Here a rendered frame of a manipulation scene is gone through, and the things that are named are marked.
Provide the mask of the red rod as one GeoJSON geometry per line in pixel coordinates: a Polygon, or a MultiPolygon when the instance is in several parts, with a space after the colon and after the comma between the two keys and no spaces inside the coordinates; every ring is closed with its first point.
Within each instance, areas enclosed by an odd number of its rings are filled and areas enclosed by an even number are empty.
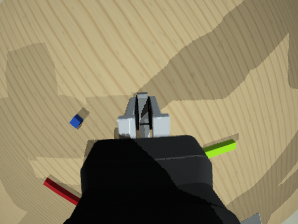
{"type": "Polygon", "coordinates": [[[58,185],[57,183],[55,183],[54,181],[52,181],[48,177],[44,181],[44,185],[46,187],[48,187],[49,189],[51,189],[52,191],[54,191],[55,193],[57,193],[58,195],[60,195],[61,197],[65,198],[66,200],[70,201],[71,203],[73,203],[75,205],[77,205],[77,203],[80,200],[79,197],[77,197],[74,194],[70,193],[69,191],[67,191],[66,189],[64,189],[63,187],[61,187],[60,185],[58,185]]]}

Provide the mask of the lime green rod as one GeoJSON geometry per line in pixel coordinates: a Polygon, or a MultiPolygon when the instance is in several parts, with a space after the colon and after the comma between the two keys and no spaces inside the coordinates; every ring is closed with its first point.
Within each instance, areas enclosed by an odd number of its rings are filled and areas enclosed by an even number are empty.
{"type": "Polygon", "coordinates": [[[236,142],[233,139],[203,148],[208,158],[236,149],[236,142]]]}

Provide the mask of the small blue block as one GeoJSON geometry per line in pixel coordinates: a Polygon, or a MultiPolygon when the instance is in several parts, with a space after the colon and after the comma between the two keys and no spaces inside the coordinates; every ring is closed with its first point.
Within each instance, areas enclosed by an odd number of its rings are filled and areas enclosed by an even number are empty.
{"type": "Polygon", "coordinates": [[[70,121],[70,124],[74,127],[74,128],[77,128],[81,122],[83,121],[84,119],[82,119],[78,114],[76,114],[72,120],[70,121]]]}

